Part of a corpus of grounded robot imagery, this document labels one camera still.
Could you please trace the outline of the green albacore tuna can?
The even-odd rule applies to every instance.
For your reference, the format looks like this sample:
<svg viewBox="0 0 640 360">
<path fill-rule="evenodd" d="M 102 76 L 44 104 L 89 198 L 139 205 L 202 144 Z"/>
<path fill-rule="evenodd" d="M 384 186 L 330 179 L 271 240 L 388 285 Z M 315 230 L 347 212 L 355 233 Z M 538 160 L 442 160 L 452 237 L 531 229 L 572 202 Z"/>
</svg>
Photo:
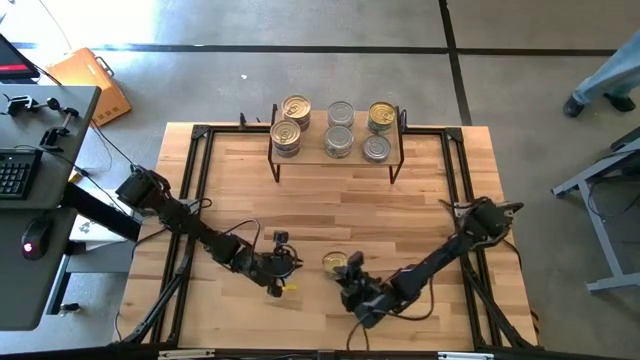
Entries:
<svg viewBox="0 0 640 360">
<path fill-rule="evenodd" d="M 390 141 L 380 135 L 367 137 L 362 145 L 362 154 L 366 161 L 371 163 L 385 162 L 391 153 Z"/>
<path fill-rule="evenodd" d="M 374 134 L 388 132 L 396 120 L 396 110 L 387 102 L 376 102 L 369 107 L 367 127 Z"/>
<path fill-rule="evenodd" d="M 347 255 L 341 251 L 331 251 L 324 255 L 322 265 L 327 276 L 334 278 L 337 276 L 336 269 L 347 264 Z"/>
</svg>

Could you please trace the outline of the black screen with red line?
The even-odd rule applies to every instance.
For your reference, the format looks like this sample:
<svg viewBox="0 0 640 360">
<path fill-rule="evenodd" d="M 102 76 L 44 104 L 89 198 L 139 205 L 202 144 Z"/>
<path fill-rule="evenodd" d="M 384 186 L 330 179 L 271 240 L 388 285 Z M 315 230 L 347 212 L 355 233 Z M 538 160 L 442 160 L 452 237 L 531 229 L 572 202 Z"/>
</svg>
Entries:
<svg viewBox="0 0 640 360">
<path fill-rule="evenodd" d="M 0 34 L 0 83 L 35 84 L 39 77 L 35 64 Z"/>
</svg>

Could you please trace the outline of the blue-grey side table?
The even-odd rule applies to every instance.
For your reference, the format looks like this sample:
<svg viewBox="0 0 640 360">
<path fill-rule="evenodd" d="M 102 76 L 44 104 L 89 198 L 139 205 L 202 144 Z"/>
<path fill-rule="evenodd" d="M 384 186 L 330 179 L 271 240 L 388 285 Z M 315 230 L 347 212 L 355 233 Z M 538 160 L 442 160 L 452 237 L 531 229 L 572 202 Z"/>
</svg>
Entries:
<svg viewBox="0 0 640 360">
<path fill-rule="evenodd" d="M 640 287 L 640 272 L 623 272 L 605 227 L 605 222 L 608 219 L 622 216 L 640 202 L 640 194 L 625 208 L 611 214 L 600 212 L 594 199 L 594 193 L 598 185 L 615 182 L 634 182 L 634 177 L 623 170 L 624 167 L 629 167 L 632 163 L 640 166 L 640 126 L 614 141 L 609 146 L 608 154 L 595 160 L 593 164 L 568 180 L 550 189 L 550 192 L 556 198 L 562 198 L 573 191 L 579 193 L 603 250 L 611 276 L 587 283 L 586 288 L 590 293 L 630 286 Z"/>
</svg>

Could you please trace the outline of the person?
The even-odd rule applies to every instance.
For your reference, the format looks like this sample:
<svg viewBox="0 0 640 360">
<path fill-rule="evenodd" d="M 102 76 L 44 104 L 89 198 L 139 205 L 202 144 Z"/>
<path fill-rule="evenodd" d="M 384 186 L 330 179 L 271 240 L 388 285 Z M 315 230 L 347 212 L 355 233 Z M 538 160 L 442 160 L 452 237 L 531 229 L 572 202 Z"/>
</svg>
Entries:
<svg viewBox="0 0 640 360">
<path fill-rule="evenodd" d="M 619 112 L 636 108 L 630 93 L 640 86 L 640 29 L 599 69 L 584 79 L 563 105 L 568 118 L 576 118 L 598 96 L 605 97 Z"/>
</svg>

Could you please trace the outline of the black desk support beam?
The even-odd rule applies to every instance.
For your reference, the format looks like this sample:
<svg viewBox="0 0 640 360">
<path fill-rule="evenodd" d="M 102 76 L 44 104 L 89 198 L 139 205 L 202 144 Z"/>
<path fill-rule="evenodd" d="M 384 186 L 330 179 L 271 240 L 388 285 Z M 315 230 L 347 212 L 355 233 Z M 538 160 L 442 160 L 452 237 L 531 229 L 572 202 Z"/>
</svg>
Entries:
<svg viewBox="0 0 640 360">
<path fill-rule="evenodd" d="M 122 210 L 111 207 L 79 186 L 68 183 L 65 186 L 60 205 L 73 208 L 80 215 L 106 227 L 111 232 L 136 242 L 140 233 L 140 223 Z"/>
</svg>

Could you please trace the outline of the black keyboard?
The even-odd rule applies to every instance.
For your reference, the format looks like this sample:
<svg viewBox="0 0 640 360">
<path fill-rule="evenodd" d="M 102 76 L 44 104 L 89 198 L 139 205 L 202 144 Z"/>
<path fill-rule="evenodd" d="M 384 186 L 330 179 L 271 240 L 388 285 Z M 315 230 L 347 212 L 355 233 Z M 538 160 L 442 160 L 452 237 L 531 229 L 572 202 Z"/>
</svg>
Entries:
<svg viewBox="0 0 640 360">
<path fill-rule="evenodd" d="M 40 165 L 38 149 L 0 148 L 0 200 L 25 200 Z"/>
</svg>

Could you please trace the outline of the black desk clamp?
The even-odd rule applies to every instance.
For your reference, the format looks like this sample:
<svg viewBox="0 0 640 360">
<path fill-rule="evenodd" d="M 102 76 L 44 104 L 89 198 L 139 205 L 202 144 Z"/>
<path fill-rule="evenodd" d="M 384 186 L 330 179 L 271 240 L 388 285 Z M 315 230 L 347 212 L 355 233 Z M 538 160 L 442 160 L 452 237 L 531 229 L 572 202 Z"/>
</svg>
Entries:
<svg viewBox="0 0 640 360">
<path fill-rule="evenodd" d="M 43 134 L 39 146 L 46 151 L 63 152 L 63 149 L 57 144 L 59 137 L 66 137 L 70 130 L 69 123 L 78 117 L 79 112 L 71 107 L 65 107 L 61 110 L 65 114 L 63 124 L 61 126 L 51 127 Z"/>
<path fill-rule="evenodd" d="M 7 105 L 6 110 L 2 112 L 2 115 L 9 115 L 11 117 L 17 116 L 22 111 L 37 113 L 43 108 L 49 108 L 54 111 L 61 109 L 59 101 L 53 97 L 48 98 L 45 103 L 39 103 L 29 95 L 14 97 L 5 95 L 5 99 L 7 100 Z"/>
</svg>

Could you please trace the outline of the black table frame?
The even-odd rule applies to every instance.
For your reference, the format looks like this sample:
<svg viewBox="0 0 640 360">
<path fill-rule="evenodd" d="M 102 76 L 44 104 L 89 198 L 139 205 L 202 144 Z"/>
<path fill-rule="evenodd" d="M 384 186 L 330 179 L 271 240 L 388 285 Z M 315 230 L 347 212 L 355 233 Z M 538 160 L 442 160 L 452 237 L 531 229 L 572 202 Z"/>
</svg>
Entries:
<svg viewBox="0 0 640 360">
<path fill-rule="evenodd" d="M 357 326 L 324 272 L 331 251 L 362 251 L 365 269 L 389 276 L 435 250 L 453 231 L 444 206 L 467 194 L 502 193 L 488 130 L 484 127 L 417 127 L 403 137 L 405 161 L 390 183 L 384 167 L 286 165 L 276 182 L 268 160 L 265 124 L 236 126 L 171 123 L 157 171 L 176 195 L 202 196 L 202 219 L 216 229 L 234 228 L 272 247 L 276 230 L 303 266 L 280 298 L 215 263 L 201 246 L 147 336 L 180 348 L 215 349 L 471 349 L 490 342 L 493 324 L 473 296 L 459 263 L 435 278 L 432 289 L 402 318 L 373 329 Z"/>
</svg>

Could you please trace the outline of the white box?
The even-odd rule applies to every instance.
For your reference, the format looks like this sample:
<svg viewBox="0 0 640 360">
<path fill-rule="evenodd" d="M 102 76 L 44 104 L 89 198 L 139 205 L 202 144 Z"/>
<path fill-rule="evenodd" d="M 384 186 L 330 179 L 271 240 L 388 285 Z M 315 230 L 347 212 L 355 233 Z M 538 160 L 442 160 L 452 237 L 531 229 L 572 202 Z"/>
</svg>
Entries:
<svg viewBox="0 0 640 360">
<path fill-rule="evenodd" d="M 75 218 L 69 240 L 84 244 L 87 250 L 127 241 L 125 237 L 81 215 L 77 215 Z"/>
</svg>

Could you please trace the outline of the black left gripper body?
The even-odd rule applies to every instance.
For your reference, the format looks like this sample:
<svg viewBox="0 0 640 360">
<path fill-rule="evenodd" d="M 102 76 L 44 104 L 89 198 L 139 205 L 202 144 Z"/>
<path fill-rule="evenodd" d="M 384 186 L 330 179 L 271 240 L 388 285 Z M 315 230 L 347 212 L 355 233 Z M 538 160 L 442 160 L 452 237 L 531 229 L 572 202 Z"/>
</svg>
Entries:
<svg viewBox="0 0 640 360">
<path fill-rule="evenodd" d="M 293 247 L 275 247 L 272 252 L 254 253 L 244 275 L 259 286 L 268 286 L 285 280 L 302 266 L 303 260 Z"/>
</svg>

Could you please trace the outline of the dark grey desk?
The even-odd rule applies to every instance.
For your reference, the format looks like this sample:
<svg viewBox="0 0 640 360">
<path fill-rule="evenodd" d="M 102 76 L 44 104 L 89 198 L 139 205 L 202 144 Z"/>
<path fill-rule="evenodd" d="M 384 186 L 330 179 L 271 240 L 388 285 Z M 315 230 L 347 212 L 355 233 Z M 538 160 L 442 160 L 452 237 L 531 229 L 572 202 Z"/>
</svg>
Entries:
<svg viewBox="0 0 640 360">
<path fill-rule="evenodd" d="M 6 114 L 11 97 L 28 95 L 41 104 L 55 98 L 63 108 L 70 107 L 79 112 L 68 124 L 69 134 L 56 141 L 62 151 L 57 155 L 42 154 L 27 198 L 0 199 L 0 209 L 47 209 L 59 204 L 100 94 L 101 89 L 97 86 L 0 84 L 0 149 L 35 150 L 47 130 L 61 126 L 65 121 L 63 113 L 49 108 L 37 113 L 22 111 L 11 117 Z"/>
<path fill-rule="evenodd" d="M 21 252 L 21 237 L 41 210 L 0 211 L 0 331 L 35 329 L 44 312 L 77 212 L 54 209 L 48 250 L 37 260 Z"/>
</svg>

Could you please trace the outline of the silver frame bracket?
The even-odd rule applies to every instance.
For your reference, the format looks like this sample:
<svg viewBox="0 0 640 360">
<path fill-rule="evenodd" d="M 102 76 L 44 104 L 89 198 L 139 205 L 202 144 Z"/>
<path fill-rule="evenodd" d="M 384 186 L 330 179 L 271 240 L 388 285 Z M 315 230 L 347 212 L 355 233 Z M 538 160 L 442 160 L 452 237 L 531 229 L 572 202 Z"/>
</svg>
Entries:
<svg viewBox="0 0 640 360">
<path fill-rule="evenodd" d="M 495 360 L 491 353 L 439 351 L 438 360 Z"/>
<path fill-rule="evenodd" d="M 213 349 L 173 349 L 164 350 L 158 353 L 158 360 L 203 360 L 215 358 L 216 351 Z"/>
</svg>

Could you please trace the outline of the orange hard case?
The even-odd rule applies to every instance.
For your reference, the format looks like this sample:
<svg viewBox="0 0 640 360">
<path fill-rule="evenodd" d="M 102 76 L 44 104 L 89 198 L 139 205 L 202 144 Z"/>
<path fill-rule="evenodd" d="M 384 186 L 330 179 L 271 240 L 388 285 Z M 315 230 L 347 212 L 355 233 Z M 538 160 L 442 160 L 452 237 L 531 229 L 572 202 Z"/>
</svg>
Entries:
<svg viewBox="0 0 640 360">
<path fill-rule="evenodd" d="M 104 59 L 88 48 L 65 55 L 45 69 L 63 85 L 97 86 L 101 92 L 93 114 L 98 126 L 103 126 L 130 112 L 132 107 L 113 79 L 114 72 Z"/>
</svg>

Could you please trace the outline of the wooden shelf with black frame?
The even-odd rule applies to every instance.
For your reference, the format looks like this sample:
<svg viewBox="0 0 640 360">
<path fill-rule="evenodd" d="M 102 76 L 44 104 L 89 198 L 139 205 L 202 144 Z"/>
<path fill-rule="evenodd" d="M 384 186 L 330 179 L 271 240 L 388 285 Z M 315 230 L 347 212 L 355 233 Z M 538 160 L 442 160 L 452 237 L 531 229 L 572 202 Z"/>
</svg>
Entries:
<svg viewBox="0 0 640 360">
<path fill-rule="evenodd" d="M 355 113 L 355 122 L 352 127 L 352 134 L 354 136 L 354 142 L 352 144 L 351 153 L 348 157 L 343 159 L 333 159 L 327 156 L 325 153 L 325 132 L 328 129 L 326 123 L 320 123 L 319 119 L 325 117 L 325 111 L 315 111 L 311 113 L 311 125 L 305 131 L 301 133 L 300 137 L 300 152 L 292 158 L 282 158 L 273 153 L 273 149 L 276 148 L 270 140 L 270 152 L 268 154 L 268 160 L 272 166 L 272 173 L 276 182 L 280 181 L 280 166 L 281 165 L 318 165 L 318 166 L 341 166 L 341 167 L 387 167 L 389 170 L 390 183 L 394 184 L 397 176 L 404 163 L 404 148 L 403 148 L 403 131 L 406 129 L 407 113 L 402 110 L 397 115 L 396 123 L 392 128 L 382 134 L 391 143 L 391 153 L 388 159 L 382 163 L 371 163 L 364 159 L 362 154 L 362 145 L 364 140 L 374 135 L 368 130 L 365 124 L 367 114 L 365 112 Z"/>
</svg>

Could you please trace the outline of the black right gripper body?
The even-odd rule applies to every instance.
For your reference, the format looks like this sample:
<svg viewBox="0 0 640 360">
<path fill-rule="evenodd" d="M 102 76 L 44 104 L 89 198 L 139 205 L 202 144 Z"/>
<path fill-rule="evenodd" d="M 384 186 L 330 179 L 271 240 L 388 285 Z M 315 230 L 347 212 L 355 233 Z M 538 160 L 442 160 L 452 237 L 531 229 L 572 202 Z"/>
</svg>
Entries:
<svg viewBox="0 0 640 360">
<path fill-rule="evenodd" d="M 400 299 L 389 285 L 378 278 L 340 280 L 340 297 L 347 312 L 353 313 L 365 329 L 376 326 L 386 314 L 400 304 Z"/>
</svg>

